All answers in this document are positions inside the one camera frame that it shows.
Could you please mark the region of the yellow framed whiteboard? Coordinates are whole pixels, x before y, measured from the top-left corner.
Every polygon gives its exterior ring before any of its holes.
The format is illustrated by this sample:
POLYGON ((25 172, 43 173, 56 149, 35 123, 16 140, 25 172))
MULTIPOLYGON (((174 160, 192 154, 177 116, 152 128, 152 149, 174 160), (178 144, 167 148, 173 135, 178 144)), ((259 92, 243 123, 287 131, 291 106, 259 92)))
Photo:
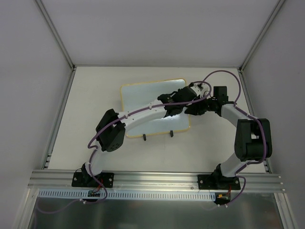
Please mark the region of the yellow framed whiteboard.
MULTIPOLYGON (((186 80, 183 78, 122 85, 120 88, 122 110, 140 109, 155 100, 159 95, 170 94, 186 85, 186 80)), ((168 134, 171 131, 187 131, 189 128, 189 115, 180 113, 139 125, 129 130, 126 136, 134 138, 143 135, 168 134)))

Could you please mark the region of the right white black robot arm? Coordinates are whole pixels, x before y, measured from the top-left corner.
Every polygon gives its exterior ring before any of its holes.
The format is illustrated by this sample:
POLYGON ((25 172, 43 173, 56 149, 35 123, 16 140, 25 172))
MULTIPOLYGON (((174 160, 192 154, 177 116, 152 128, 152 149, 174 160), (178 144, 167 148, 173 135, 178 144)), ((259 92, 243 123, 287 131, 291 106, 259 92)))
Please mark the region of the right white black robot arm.
POLYGON ((225 86, 214 87, 211 98, 189 105, 185 112, 189 115, 215 112, 236 128, 233 154, 211 174, 197 176, 200 190, 240 190, 238 173, 272 154, 269 120, 251 116, 229 101, 225 86))

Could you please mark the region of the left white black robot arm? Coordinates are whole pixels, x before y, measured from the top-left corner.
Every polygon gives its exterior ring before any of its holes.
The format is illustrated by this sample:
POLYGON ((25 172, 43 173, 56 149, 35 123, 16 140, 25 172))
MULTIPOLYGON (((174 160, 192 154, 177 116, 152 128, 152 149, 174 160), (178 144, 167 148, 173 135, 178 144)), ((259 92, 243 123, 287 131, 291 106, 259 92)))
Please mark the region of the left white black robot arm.
POLYGON ((87 144, 93 152, 89 161, 81 166, 79 177, 80 187, 110 187, 107 181, 110 173, 102 171, 98 161, 98 150, 111 153, 119 149, 124 142, 125 134, 142 124, 173 117, 183 112, 186 107, 196 104, 202 98, 201 89, 191 83, 169 94, 161 94, 156 99, 137 109, 116 112, 109 109, 105 112, 95 131, 96 134, 87 144))

